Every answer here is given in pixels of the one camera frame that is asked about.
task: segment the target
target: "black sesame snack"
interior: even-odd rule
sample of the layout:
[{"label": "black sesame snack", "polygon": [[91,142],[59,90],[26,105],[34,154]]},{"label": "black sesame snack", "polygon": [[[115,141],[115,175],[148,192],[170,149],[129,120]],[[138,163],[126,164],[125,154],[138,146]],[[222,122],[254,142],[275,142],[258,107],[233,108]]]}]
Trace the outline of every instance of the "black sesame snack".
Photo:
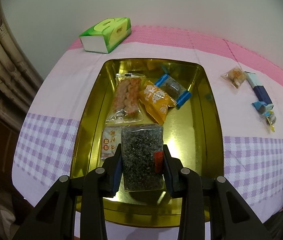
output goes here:
[{"label": "black sesame snack", "polygon": [[121,134],[125,191],[163,188],[163,127],[128,125]]}]

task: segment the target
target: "red label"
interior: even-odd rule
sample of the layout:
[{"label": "red label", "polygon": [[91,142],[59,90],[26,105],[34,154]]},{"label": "red label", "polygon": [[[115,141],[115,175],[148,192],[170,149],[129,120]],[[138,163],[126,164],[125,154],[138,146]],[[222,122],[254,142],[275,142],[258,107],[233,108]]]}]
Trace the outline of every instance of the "red label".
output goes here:
[{"label": "red label", "polygon": [[155,152],[155,171],[163,173],[163,151]]}]

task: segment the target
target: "green tissue box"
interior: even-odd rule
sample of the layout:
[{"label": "green tissue box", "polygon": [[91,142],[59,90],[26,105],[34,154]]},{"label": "green tissue box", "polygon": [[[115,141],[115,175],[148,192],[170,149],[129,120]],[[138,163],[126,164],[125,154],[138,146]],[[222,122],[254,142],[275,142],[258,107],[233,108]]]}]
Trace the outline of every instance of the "green tissue box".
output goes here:
[{"label": "green tissue box", "polygon": [[86,51],[110,53],[131,32],[129,18],[109,18],[83,32],[80,41]]}]

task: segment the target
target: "shrimp cracker package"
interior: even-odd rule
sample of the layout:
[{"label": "shrimp cracker package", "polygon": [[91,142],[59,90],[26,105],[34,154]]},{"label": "shrimp cracker package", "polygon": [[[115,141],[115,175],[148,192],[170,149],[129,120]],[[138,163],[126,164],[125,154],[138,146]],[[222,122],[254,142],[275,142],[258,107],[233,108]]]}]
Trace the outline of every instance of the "shrimp cracker package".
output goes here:
[{"label": "shrimp cracker package", "polygon": [[191,93],[168,74],[162,75],[155,86],[171,96],[176,101],[178,109],[191,97]]},{"label": "shrimp cracker package", "polygon": [[115,154],[117,146],[121,143],[121,130],[123,126],[107,126],[103,130],[101,141],[101,159],[104,160]]},{"label": "shrimp cracker package", "polygon": [[235,88],[239,88],[240,85],[247,79],[247,74],[241,67],[237,66],[221,75],[221,77],[230,81]]},{"label": "shrimp cracker package", "polygon": [[143,90],[139,92],[139,97],[146,111],[160,125],[163,125],[166,120],[168,107],[176,106],[176,102],[166,92],[150,81],[145,82]]},{"label": "shrimp cracker package", "polygon": [[117,74],[119,82],[106,123],[128,123],[143,120],[138,106],[142,78],[131,73]]}]

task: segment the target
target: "pink tablecloth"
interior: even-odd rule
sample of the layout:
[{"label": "pink tablecloth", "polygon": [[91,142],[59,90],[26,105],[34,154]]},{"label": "pink tablecloth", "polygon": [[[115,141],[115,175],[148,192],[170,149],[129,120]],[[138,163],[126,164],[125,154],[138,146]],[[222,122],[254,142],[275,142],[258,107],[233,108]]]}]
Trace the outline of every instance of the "pink tablecloth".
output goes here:
[{"label": "pink tablecloth", "polygon": [[[280,210],[283,70],[232,42],[152,26],[133,27],[132,34],[110,54],[84,52],[77,40],[61,57],[36,95],[20,133],[12,179],[21,194],[35,205],[59,176],[69,174],[79,121],[100,68],[109,59],[133,57],[183,60],[204,67],[222,127],[225,177],[262,222]],[[251,107],[257,98],[249,84],[236,90],[220,77],[238,64],[257,73],[272,99],[275,133],[269,133]]]}]

